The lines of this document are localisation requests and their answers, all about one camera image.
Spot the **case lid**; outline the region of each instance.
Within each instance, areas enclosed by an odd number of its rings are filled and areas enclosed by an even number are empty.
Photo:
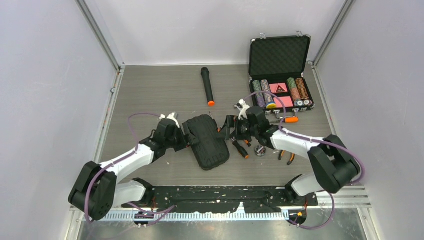
[[[307,35],[252,39],[250,77],[300,75],[305,70],[310,43],[311,37]]]

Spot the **orange screwdriver handle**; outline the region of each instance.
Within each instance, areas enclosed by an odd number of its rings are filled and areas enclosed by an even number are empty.
[[[284,122],[287,124],[293,124],[299,122],[299,118],[297,116],[290,116],[284,119]]]

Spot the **black microphone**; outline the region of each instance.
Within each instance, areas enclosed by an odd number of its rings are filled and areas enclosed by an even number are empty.
[[[202,67],[200,70],[201,78],[203,79],[204,91],[206,92],[207,105],[213,107],[215,105],[214,95],[212,94],[211,79],[209,78],[209,69]]]

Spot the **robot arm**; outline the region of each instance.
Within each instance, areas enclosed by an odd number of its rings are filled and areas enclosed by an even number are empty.
[[[329,142],[346,148],[339,137],[335,135],[326,138],[310,137],[287,129],[283,129],[283,132],[278,126],[270,124],[260,107],[249,107],[241,100],[237,108],[240,110],[240,115],[235,123],[230,121],[231,117],[227,117],[227,122],[221,130],[227,133],[226,139],[231,137],[249,141],[251,140],[249,138],[255,137],[262,146],[286,150],[310,161],[313,173],[297,176],[285,185],[286,197],[290,201],[323,190],[335,194],[360,174],[361,168],[351,155],[314,141]],[[235,130],[229,135],[228,128]]]
[[[98,221],[113,206],[128,202],[149,204],[153,198],[153,191],[147,190],[151,190],[152,185],[139,178],[127,183],[119,184],[119,182],[135,170],[155,162],[165,155],[167,149],[173,148],[178,152],[187,147],[184,133],[177,121],[177,114],[171,113],[167,118],[162,115],[157,129],[151,136],[141,140],[137,147],[101,164],[93,161],[86,163],[69,194],[68,201],[84,212],[90,182],[98,172],[111,165],[99,176],[91,190],[88,202],[89,216]]]

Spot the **screwdriver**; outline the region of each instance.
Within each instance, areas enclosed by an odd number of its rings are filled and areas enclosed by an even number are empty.
[[[248,140],[244,140],[244,142],[247,144],[247,146],[250,148],[252,144]]]
[[[232,141],[232,144],[235,146],[235,148],[238,150],[238,153],[240,153],[241,154],[241,156],[244,158],[244,159],[248,159],[249,158],[249,154],[248,154],[248,152],[246,151],[246,149],[244,148],[244,147],[242,147],[240,144],[239,144],[239,142],[237,142],[236,141],[236,138],[231,138],[231,141]]]
[[[292,124],[299,122],[299,118],[297,116],[289,116],[285,117],[283,123]]]

